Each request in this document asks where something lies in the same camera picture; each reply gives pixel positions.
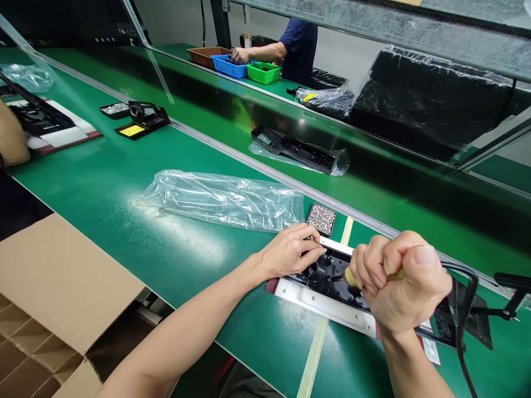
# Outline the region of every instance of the yellow tape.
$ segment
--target yellow tape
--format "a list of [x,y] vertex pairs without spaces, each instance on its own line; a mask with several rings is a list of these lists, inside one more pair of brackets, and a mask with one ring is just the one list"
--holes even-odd
[[[354,219],[347,217],[347,222],[343,229],[343,237],[341,238],[341,244],[348,246],[350,240],[350,234],[352,232],[352,225]],[[314,339],[311,342],[310,352],[306,359],[306,366],[304,366],[303,377],[300,379],[299,392],[297,398],[310,398],[311,391],[314,387],[315,374],[317,373],[317,367],[319,366],[319,360],[321,359],[322,345],[325,342],[326,330],[328,329],[328,318],[321,316],[315,327]]]
[[308,100],[312,99],[313,97],[317,97],[317,94],[308,94],[306,97],[304,97],[303,102],[308,102]]
[[345,228],[343,229],[343,236],[341,237],[341,244],[348,246],[348,241],[350,240],[350,234],[352,232],[352,225],[354,224],[354,219],[352,217],[347,217],[347,222],[345,223]]

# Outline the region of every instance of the left hand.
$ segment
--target left hand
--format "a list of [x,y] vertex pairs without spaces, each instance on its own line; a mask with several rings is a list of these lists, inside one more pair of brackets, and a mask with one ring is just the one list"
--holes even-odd
[[244,62],[249,62],[251,57],[251,52],[249,49],[236,47],[232,52],[232,60],[237,64],[243,64]]
[[[307,237],[314,240],[303,240]],[[306,223],[296,224],[280,232],[261,251],[249,259],[255,261],[255,271],[263,280],[298,274],[326,252],[318,242],[319,232]]]

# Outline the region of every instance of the clear plastic bag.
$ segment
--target clear plastic bag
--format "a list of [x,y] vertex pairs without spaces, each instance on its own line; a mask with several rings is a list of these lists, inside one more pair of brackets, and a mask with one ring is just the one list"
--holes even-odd
[[325,90],[298,88],[295,93],[295,98],[305,107],[341,121],[350,115],[354,97],[354,93],[348,87],[348,80],[338,88]]
[[278,232],[304,221],[304,195],[276,182],[163,170],[144,191],[151,204],[248,231]]
[[54,85],[51,74],[35,65],[4,64],[0,65],[0,70],[13,83],[20,84],[32,93],[46,92]]
[[[322,150],[329,154],[330,156],[333,156],[335,158],[334,165],[332,167],[332,173],[331,176],[340,176],[347,172],[348,167],[350,166],[350,156],[348,155],[348,151],[346,149],[337,149],[337,150],[327,150],[321,146],[315,145],[315,144],[308,144],[310,146],[313,146],[316,149]],[[314,169],[313,167],[310,167],[308,165],[305,165],[302,162],[299,162],[298,160],[292,159],[288,156],[284,155],[275,155],[268,150],[265,150],[263,147],[261,147],[256,142],[251,142],[249,145],[249,151],[254,153],[255,155],[264,156],[268,159],[274,159],[281,161],[283,163],[295,165],[298,167],[302,167],[303,169],[312,170],[314,172],[318,172],[320,174],[323,174],[321,171]]]

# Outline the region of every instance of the wire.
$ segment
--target wire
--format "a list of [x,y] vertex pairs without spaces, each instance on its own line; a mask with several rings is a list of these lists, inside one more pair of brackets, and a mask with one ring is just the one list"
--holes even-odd
[[203,20],[203,47],[205,47],[206,25],[205,25],[205,7],[203,6],[203,0],[201,0],[201,18]]
[[465,344],[463,342],[463,337],[465,335],[466,321],[468,320],[468,315],[470,314],[470,309],[472,308],[474,297],[476,297],[479,278],[474,271],[462,265],[446,263],[444,261],[441,261],[441,265],[444,268],[452,269],[454,271],[463,273],[470,278],[470,281],[468,282],[468,286],[466,288],[465,298],[463,298],[463,303],[461,304],[458,310],[459,319],[457,320],[457,332],[455,340],[457,357],[459,358],[459,363],[461,364],[461,370],[463,372],[463,376],[465,377],[466,384],[468,385],[468,389],[470,390],[472,398],[477,398],[476,389],[474,388],[474,384],[472,383],[470,373],[468,373],[468,369],[465,363]]

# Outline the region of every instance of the tray of screws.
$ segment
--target tray of screws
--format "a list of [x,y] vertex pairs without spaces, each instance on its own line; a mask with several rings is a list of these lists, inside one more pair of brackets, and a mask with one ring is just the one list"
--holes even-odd
[[129,115],[129,105],[123,102],[117,102],[110,105],[104,105],[98,108],[105,116],[113,120],[122,119]]
[[328,238],[334,230],[336,216],[337,213],[334,210],[319,203],[314,203],[311,205],[310,214],[306,223],[314,226],[321,235]]

